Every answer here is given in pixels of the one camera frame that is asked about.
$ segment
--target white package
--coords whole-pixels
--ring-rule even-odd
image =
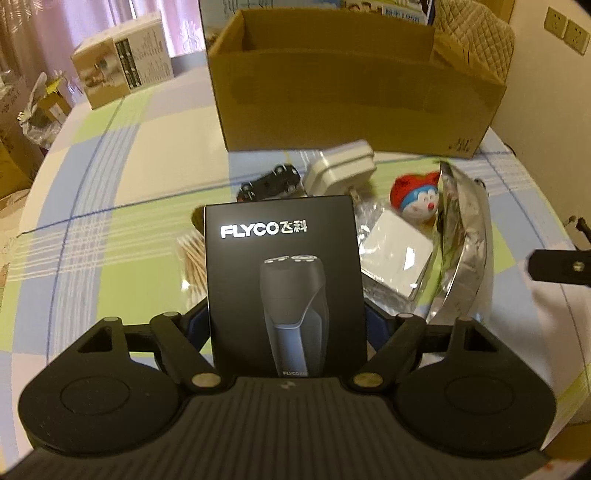
[[[432,241],[389,209],[359,247],[362,272],[406,299],[420,283],[432,253]]]

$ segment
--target doraemon figure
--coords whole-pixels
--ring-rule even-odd
[[[390,204],[408,223],[432,225],[439,204],[440,172],[398,177],[390,190]]]

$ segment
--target ribbed black surface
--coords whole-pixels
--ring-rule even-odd
[[[36,450],[5,477],[513,480],[544,463],[539,452],[503,460],[441,453],[409,435],[383,399],[349,393],[334,378],[240,378],[228,392],[191,399],[169,431],[135,451],[75,459]]]

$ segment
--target electric shaver image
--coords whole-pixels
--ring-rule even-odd
[[[269,258],[261,264],[261,300],[280,377],[318,377],[329,332],[326,277],[314,255]]]

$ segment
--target red cap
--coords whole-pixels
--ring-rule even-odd
[[[439,175],[440,172],[432,171],[427,175],[409,174],[398,177],[394,185],[392,185],[392,190],[390,190],[390,205],[396,210],[399,210],[406,195],[413,190],[424,187],[425,185],[433,185],[437,188]]]

